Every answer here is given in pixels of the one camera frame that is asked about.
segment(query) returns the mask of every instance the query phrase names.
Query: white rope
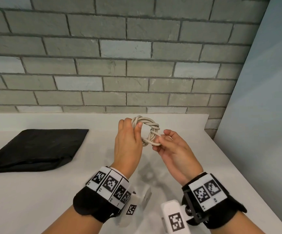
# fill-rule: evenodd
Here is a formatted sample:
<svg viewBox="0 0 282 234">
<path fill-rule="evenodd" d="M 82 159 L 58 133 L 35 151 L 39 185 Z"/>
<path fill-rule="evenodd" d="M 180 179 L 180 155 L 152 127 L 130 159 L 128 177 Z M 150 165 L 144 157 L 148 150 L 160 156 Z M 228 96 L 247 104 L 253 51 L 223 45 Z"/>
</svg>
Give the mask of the white rope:
<svg viewBox="0 0 282 234">
<path fill-rule="evenodd" d="M 160 130 L 159 124 L 155 123 L 151 118 L 148 117 L 142 117 L 142 116 L 137 116 L 135 118 L 132 118 L 132 127 L 135 128 L 138 124 L 138 122 L 142 122 L 148 126 L 151 127 L 150 133 L 148 134 L 147 138 L 142 137 L 142 144 L 143 147 L 147 146 L 148 144 L 160 146 L 161 144 L 159 143 L 154 143 L 155 136 L 161 136 L 158 131 Z"/>
</svg>

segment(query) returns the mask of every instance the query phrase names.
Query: coiled rope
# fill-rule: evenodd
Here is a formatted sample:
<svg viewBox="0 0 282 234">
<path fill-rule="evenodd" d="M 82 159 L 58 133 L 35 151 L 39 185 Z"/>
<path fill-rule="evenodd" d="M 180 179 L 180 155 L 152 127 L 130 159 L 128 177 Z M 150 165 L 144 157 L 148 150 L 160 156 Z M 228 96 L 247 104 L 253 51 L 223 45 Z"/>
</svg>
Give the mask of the coiled rope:
<svg viewBox="0 0 282 234">
<path fill-rule="evenodd" d="M 155 136 L 161 136 L 158 131 L 160 130 L 159 124 L 155 123 L 151 118 L 148 117 L 142 117 L 142 116 L 137 116 L 132 118 L 132 127 L 135 128 L 138 124 L 138 122 L 142 122 L 143 124 L 146 124 L 151 127 L 150 133 L 148 134 L 147 138 L 142 137 L 142 144 L 143 147 L 147 146 L 148 144 L 160 146 L 161 144 L 159 143 L 154 143 Z"/>
</svg>

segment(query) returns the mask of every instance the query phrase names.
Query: painted brick wall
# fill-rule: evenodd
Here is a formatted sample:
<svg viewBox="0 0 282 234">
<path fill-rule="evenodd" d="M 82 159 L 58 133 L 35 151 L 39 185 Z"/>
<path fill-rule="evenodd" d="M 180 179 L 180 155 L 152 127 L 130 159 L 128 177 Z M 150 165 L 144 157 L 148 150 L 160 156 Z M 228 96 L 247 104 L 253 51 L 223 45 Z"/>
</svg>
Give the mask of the painted brick wall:
<svg viewBox="0 0 282 234">
<path fill-rule="evenodd" d="M 269 0 L 0 0 L 0 112 L 207 113 Z"/>
</svg>

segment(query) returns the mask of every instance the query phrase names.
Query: left hand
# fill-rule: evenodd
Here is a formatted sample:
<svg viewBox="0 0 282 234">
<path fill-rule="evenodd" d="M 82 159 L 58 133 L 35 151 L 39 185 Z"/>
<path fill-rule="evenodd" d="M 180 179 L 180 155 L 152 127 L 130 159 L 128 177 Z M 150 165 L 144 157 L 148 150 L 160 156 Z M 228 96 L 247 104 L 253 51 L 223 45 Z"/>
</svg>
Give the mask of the left hand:
<svg viewBox="0 0 282 234">
<path fill-rule="evenodd" d="M 134 173 L 141 158 L 143 148 L 141 140 L 142 124 L 142 122 L 139 122 L 133 129 L 130 118 L 120 120 L 118 123 L 114 163 L 111 167 L 119 170 L 127 179 Z"/>
</svg>

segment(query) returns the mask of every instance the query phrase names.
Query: black pouch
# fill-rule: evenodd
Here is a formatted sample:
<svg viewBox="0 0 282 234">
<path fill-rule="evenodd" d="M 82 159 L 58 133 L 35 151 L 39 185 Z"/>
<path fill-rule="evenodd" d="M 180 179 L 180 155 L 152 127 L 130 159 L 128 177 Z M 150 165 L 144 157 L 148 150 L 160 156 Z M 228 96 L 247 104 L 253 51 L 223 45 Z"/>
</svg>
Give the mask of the black pouch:
<svg viewBox="0 0 282 234">
<path fill-rule="evenodd" d="M 24 130 L 0 149 L 0 173 L 41 172 L 72 161 L 89 130 Z"/>
</svg>

